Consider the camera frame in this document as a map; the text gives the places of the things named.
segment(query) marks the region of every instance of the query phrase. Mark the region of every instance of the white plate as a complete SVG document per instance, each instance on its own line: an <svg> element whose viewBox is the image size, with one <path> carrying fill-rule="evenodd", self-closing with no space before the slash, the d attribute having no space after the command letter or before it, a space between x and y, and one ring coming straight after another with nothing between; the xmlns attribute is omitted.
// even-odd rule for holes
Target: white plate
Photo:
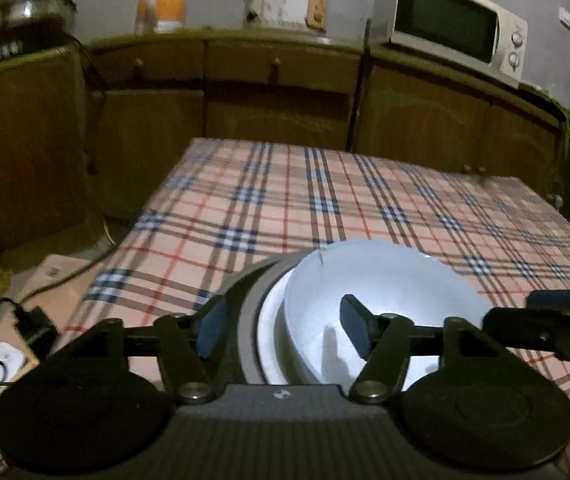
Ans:
<svg viewBox="0 0 570 480"><path fill-rule="evenodd" d="M353 294L374 314L392 312L416 325L449 316L480 327L491 308L465 278L417 250L383 240L321 248L294 269L285 291L287 336L302 378L347 391L365 365L341 326L341 298ZM411 359L403 389L438 368L432 356Z"/></svg>
<svg viewBox="0 0 570 480"><path fill-rule="evenodd" d="M265 296L258 315L256 327L256 347L258 360L268 384L288 384L287 365L282 361L291 361L288 355L289 341L284 327L283 299L285 287L294 269L284 274Z"/></svg>

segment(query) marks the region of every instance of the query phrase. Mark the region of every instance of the microwave control knob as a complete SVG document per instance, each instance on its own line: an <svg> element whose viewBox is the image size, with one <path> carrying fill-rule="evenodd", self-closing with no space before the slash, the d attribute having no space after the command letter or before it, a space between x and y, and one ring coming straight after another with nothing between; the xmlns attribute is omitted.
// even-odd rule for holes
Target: microwave control knob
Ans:
<svg viewBox="0 0 570 480"><path fill-rule="evenodd" d="M507 62L514 70L516 70L516 68L521 64L521 57L516 52L510 52Z"/></svg>
<svg viewBox="0 0 570 480"><path fill-rule="evenodd" d="M521 45L523 45L523 35L520 32L513 33L512 43L516 48L519 48Z"/></svg>

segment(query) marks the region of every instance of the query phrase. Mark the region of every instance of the gray rim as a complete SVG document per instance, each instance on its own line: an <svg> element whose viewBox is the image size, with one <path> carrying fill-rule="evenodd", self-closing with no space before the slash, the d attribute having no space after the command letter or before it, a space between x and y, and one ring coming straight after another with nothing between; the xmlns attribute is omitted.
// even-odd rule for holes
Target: gray rim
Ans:
<svg viewBox="0 0 570 480"><path fill-rule="evenodd" d="M266 383L258 359L258 348L256 347L256 323L263 301L276 282L313 251L313 249L302 250L264 260L271 267L256 280L243 300L238 317L238 357L241 363L241 370L248 384Z"/></svg>

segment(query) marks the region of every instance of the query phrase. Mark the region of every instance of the wooden cabinet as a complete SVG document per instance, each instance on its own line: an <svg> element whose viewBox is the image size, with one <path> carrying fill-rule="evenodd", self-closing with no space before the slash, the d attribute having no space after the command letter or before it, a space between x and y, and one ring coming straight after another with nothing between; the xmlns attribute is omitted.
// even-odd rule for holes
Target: wooden cabinet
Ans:
<svg viewBox="0 0 570 480"><path fill-rule="evenodd" d="M516 176L545 197L555 179L556 128L507 105L491 105L478 163L488 175Z"/></svg>
<svg viewBox="0 0 570 480"><path fill-rule="evenodd" d="M454 173L516 176L542 196L557 179L558 121L472 95L463 84L374 66L359 114L356 153Z"/></svg>
<svg viewBox="0 0 570 480"><path fill-rule="evenodd" d="M349 96L305 89L219 84L207 89L207 137L344 150Z"/></svg>
<svg viewBox="0 0 570 480"><path fill-rule="evenodd" d="M93 92L87 132L90 186L100 212L131 220L203 136L203 92Z"/></svg>
<svg viewBox="0 0 570 480"><path fill-rule="evenodd" d="M203 79L203 40L158 41L92 52L110 86Z"/></svg>
<svg viewBox="0 0 570 480"><path fill-rule="evenodd" d="M0 251L86 218L78 58L0 65Z"/></svg>
<svg viewBox="0 0 570 480"><path fill-rule="evenodd" d="M353 151L462 172L476 160L489 104L420 73L375 66Z"/></svg>

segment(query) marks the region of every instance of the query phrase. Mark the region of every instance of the plaid tablecloth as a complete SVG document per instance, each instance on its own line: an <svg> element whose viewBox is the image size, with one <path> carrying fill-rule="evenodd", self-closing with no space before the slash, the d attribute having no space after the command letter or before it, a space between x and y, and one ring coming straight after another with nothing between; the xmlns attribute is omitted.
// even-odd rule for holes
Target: plaid tablecloth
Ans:
<svg viewBox="0 0 570 480"><path fill-rule="evenodd" d="M570 288L570 224L518 179L195 139L98 274L63 342L107 317L139 326L189 314L226 274L252 262L354 238L431 254L494 306L523 306L536 288ZM570 398L570 364L540 352L520 356ZM133 359L131 368L158 379L150 358Z"/></svg>

